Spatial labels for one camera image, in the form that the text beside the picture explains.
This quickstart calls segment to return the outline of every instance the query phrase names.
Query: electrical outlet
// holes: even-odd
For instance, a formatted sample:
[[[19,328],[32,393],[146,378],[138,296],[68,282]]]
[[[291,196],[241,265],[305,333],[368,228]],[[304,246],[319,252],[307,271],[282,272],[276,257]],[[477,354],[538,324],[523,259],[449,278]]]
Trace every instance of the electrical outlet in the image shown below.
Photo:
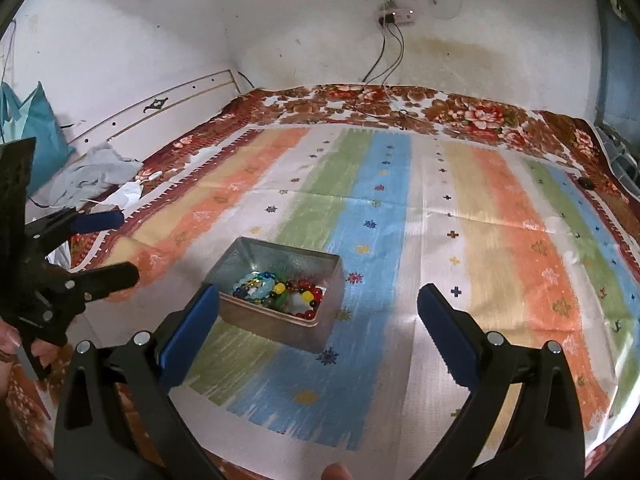
[[[406,7],[396,7],[395,9],[380,10],[376,19],[380,19],[380,17],[384,18],[385,15],[390,12],[393,14],[394,19],[396,20],[396,25],[409,25],[410,23],[415,23],[415,12],[413,11],[413,9],[409,9]]]

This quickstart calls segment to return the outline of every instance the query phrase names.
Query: orange stripe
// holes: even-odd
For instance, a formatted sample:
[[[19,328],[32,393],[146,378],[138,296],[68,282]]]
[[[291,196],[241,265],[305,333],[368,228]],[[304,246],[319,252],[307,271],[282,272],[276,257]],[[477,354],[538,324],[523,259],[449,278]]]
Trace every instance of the orange stripe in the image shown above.
[[[134,263],[140,271],[140,281],[134,288],[111,294],[109,300],[120,302],[128,298],[141,285],[148,285],[162,276],[166,270],[184,256],[187,248],[201,234],[209,231],[214,222],[227,209],[236,205],[245,192],[250,190],[261,179],[263,174],[280,156],[289,148],[297,145],[306,135],[308,128],[287,128],[282,130],[274,141],[257,150],[256,146],[249,145],[240,148],[251,153],[251,157],[232,173],[225,172],[224,165],[215,168],[211,173],[203,176],[198,183],[197,192],[204,191],[204,198],[195,203],[190,203],[180,211],[180,218],[161,239],[153,244],[140,243],[139,240],[130,239],[129,244],[136,246],[128,260]],[[222,180],[216,179],[216,172],[227,173]],[[162,210],[148,218],[146,222],[152,222],[156,216],[162,214]]]
[[[545,231],[543,219],[502,156],[482,148],[474,148],[474,152],[504,224],[506,246],[522,281],[527,325],[532,329],[536,345],[542,346],[550,339],[562,342],[569,334],[577,343],[577,350],[567,352],[566,357],[574,381],[585,381],[588,385],[578,388],[578,392],[583,425],[591,429],[592,416],[598,410],[606,413],[609,399],[591,369],[582,334],[580,305],[562,257]]]

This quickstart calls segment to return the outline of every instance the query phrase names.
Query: green stripe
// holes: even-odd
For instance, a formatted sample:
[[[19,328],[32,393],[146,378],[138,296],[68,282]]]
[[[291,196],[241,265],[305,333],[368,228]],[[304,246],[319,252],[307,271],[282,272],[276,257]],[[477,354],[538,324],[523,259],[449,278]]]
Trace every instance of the green stripe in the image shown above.
[[[351,192],[360,165],[371,146],[372,134],[365,130],[347,130],[338,141],[338,149],[326,156],[302,193],[294,199],[294,211],[275,242],[293,247],[322,251],[334,230],[345,199]]]
[[[629,312],[626,309],[618,279],[600,252],[597,241],[593,238],[591,230],[580,216],[578,209],[571,202],[571,199],[562,192],[561,186],[554,180],[544,164],[531,161],[529,167],[531,174],[538,181],[538,186],[552,207],[558,214],[564,214],[564,222],[572,232],[580,233],[580,238],[574,238],[574,246],[580,262],[584,266],[594,290],[598,291],[604,288],[607,291],[604,298],[598,297],[605,318],[611,326],[619,319],[628,319]],[[616,361],[626,351],[626,341],[634,338],[632,326],[631,323],[623,323],[620,332],[611,332],[615,345],[616,355],[614,358]],[[619,413],[620,408],[628,399],[629,393],[638,379],[638,374],[638,360],[631,352],[625,359],[622,370],[619,371],[619,385],[612,408],[614,413]]]
[[[302,192],[292,202],[292,213],[274,240],[276,243],[319,250],[324,248],[343,209],[372,134],[347,130],[312,171]],[[281,343],[257,336],[219,319],[207,336],[186,383],[212,402],[222,405],[264,365]]]

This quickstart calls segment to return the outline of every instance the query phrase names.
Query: rectangular container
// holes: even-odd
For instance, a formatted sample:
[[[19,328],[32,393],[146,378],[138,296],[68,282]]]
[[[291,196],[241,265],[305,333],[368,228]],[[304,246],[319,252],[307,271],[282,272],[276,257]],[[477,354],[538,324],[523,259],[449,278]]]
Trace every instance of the rectangular container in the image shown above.
[[[326,287],[311,320],[254,305],[230,293],[249,272],[276,272],[290,280],[306,279]],[[308,352],[322,352],[331,335],[335,315],[344,296],[344,271],[340,256],[239,237],[211,268],[205,283],[220,291],[220,317],[259,336]]]

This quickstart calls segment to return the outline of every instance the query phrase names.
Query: silver bolt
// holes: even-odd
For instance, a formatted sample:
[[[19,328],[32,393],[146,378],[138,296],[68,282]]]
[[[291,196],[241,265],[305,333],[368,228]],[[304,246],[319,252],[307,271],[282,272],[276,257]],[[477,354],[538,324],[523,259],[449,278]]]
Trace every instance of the silver bolt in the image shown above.
[[[546,344],[546,347],[549,348],[554,354],[559,354],[562,351],[562,346],[557,341],[549,341]]]
[[[135,336],[133,336],[133,342],[138,346],[147,344],[150,339],[151,334],[145,331],[138,332]]]
[[[91,343],[89,343],[86,340],[85,341],[81,341],[76,346],[76,352],[78,352],[79,354],[84,354],[85,352],[89,351],[89,348],[91,348]]]
[[[486,335],[487,340],[494,346],[500,346],[504,343],[504,336],[500,332],[489,332]]]

